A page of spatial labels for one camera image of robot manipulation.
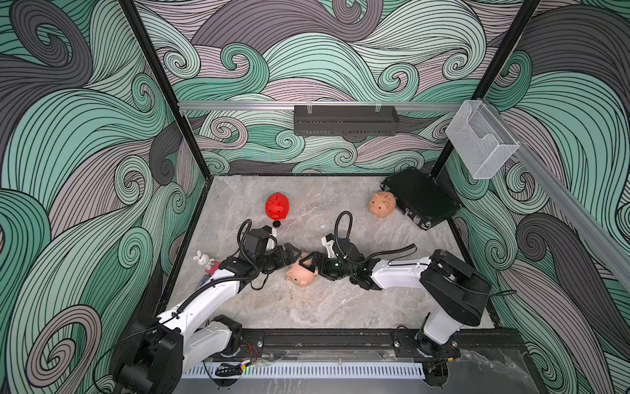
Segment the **red piggy bank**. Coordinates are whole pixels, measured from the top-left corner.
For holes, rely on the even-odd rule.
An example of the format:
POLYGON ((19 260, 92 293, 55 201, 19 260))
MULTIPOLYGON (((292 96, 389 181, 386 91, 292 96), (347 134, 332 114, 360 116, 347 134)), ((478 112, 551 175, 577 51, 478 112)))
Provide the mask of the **red piggy bank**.
POLYGON ((285 220, 290 212, 290 201, 282 193, 274 193, 267 199, 265 213, 272 221, 285 220))

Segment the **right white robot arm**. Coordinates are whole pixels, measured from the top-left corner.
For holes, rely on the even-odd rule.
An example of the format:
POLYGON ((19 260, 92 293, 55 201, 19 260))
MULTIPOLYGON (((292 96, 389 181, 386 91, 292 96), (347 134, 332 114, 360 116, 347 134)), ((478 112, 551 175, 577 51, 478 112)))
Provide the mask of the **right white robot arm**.
POLYGON ((437 303, 415 335, 424 354, 437 357, 439 352, 454 352, 455 333, 464 326, 481 323, 491 298, 491 285, 480 272, 449 251, 436 250, 425 258, 395 262, 385 257, 413 253, 416 246, 365 257, 349 238, 327 235, 323 245, 326 253, 303 254, 289 267, 286 279, 297 287, 308 287, 321 277, 328 281, 347 278, 366 291, 424 289, 437 303))

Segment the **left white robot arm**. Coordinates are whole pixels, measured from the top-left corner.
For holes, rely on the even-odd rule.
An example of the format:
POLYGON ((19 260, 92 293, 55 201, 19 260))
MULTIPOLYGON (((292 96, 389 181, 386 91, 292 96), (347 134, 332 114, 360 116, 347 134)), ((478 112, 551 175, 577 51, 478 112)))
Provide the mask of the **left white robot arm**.
POLYGON ((237 246, 236 254, 221 261, 181 303, 138 320, 137 332, 121 343, 121 359, 113 369, 116 385, 133 393, 172 393, 182 375, 208 356, 239 351, 239 323, 215 312, 260 274, 295 263, 302 252, 290 243, 278 244, 267 228, 240 230, 237 246))

